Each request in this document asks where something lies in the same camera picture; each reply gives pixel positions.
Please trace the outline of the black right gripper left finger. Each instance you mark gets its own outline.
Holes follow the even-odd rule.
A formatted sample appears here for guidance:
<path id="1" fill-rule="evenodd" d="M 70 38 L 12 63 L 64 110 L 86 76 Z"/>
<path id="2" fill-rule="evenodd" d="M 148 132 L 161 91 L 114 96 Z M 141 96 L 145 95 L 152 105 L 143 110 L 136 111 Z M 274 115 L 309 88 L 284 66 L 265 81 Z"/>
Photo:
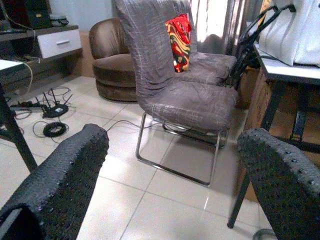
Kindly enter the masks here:
<path id="1" fill-rule="evenodd" d="M 75 240 L 109 149 L 92 123 L 63 140 L 0 210 L 2 240 Z"/>

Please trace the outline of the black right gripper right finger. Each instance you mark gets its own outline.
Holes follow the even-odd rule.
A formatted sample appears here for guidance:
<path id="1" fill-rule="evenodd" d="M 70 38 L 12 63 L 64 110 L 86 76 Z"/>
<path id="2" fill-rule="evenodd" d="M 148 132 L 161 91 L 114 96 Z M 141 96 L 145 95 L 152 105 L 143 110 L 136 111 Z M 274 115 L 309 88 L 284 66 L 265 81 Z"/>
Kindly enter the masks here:
<path id="1" fill-rule="evenodd" d="M 294 145 L 263 128 L 240 134 L 237 147 L 256 198 L 279 240 L 320 238 L 320 170 Z"/>

